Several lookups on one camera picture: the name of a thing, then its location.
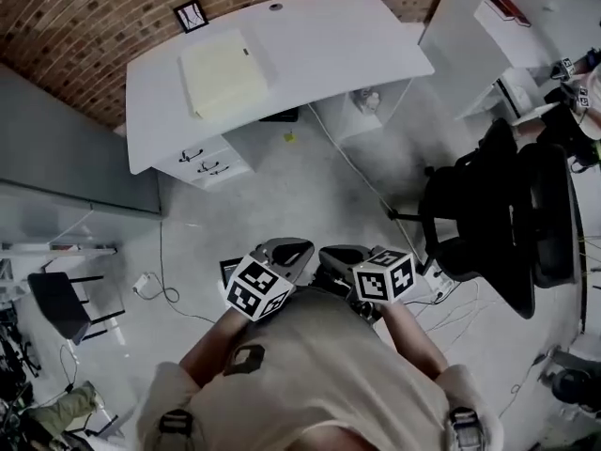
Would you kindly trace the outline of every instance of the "desk drawer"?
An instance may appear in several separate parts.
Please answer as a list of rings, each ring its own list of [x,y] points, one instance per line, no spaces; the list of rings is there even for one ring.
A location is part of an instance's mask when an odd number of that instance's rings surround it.
[[[162,161],[158,168],[168,174],[182,177],[189,176],[199,164],[210,156],[230,149],[225,139],[220,135],[215,135],[207,140],[199,142],[197,145],[186,148],[177,156],[170,157]]]
[[[191,182],[192,185],[205,190],[213,190],[221,182],[233,177],[251,172],[251,168],[244,161],[234,161],[228,164],[220,164],[208,172],[204,177]]]
[[[198,159],[194,159],[189,165],[182,169],[178,173],[178,176],[182,180],[192,182],[207,177],[211,175],[211,173],[218,172],[216,175],[219,175],[219,172],[222,171],[224,167],[227,167],[237,160],[239,160],[239,155],[232,148],[227,148],[226,150],[214,153],[205,158],[199,156]]]

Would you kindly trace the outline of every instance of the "power strip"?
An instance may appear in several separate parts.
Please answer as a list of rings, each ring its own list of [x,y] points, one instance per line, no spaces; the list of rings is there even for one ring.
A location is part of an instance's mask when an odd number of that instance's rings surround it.
[[[430,266],[424,279],[432,289],[432,295],[436,301],[447,297],[456,285],[456,282],[446,275],[436,262]]]
[[[150,274],[148,272],[144,272],[140,277],[138,277],[138,280],[135,281],[135,284],[131,286],[131,290],[135,294],[139,294],[140,291],[146,286],[146,284],[148,284],[149,280]]]

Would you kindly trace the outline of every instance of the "white table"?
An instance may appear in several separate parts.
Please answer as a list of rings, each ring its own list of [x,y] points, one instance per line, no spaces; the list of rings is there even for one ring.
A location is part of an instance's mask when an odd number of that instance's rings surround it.
[[[282,8],[270,10],[277,2]],[[258,104],[219,120],[195,117],[179,58],[184,49],[238,29],[269,86]],[[156,167],[207,189],[250,171],[222,134],[262,117],[367,86],[403,81],[433,68],[381,0],[277,0],[224,15],[178,35],[128,65],[127,138],[133,174]],[[197,158],[181,163],[184,155]],[[211,176],[198,170],[221,169]]]

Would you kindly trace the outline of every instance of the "beige t-shirt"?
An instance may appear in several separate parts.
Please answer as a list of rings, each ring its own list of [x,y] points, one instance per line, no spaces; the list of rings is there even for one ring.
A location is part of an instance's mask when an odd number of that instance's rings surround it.
[[[571,83],[575,86],[588,88],[590,110],[601,114],[601,65],[597,65],[590,73],[577,75]],[[585,135],[593,140],[601,139],[601,129],[599,129],[596,121],[590,117],[589,112],[580,109],[578,113],[573,111],[572,114]]]
[[[449,370],[443,381],[459,390],[459,401],[471,395],[460,404],[475,399],[482,420],[485,406],[467,373]],[[183,409],[194,418],[196,450],[282,450],[304,431],[327,425],[350,429],[382,451],[442,450],[450,407],[443,387],[343,301],[306,289],[249,328],[223,373],[202,390],[178,365],[159,365],[138,421],[139,445],[161,449],[160,418]]]

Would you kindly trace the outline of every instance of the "black office chair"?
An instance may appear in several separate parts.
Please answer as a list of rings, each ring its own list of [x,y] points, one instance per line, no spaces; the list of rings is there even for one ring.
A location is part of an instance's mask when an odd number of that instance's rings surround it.
[[[89,301],[80,301],[71,283],[100,279],[101,275],[69,279],[64,272],[47,272],[29,274],[27,282],[44,318],[49,320],[65,339],[70,339],[73,344],[78,345],[82,341],[108,332],[102,330],[87,334],[90,326],[125,313],[125,310],[121,310],[98,319],[91,319],[87,315],[83,304]]]
[[[456,281],[482,276],[525,319],[534,290],[574,281],[575,228],[565,152],[529,144],[517,152],[511,127],[496,120],[478,149],[431,174],[419,215],[426,273],[436,260]],[[439,241],[435,219],[456,221],[458,237]]]

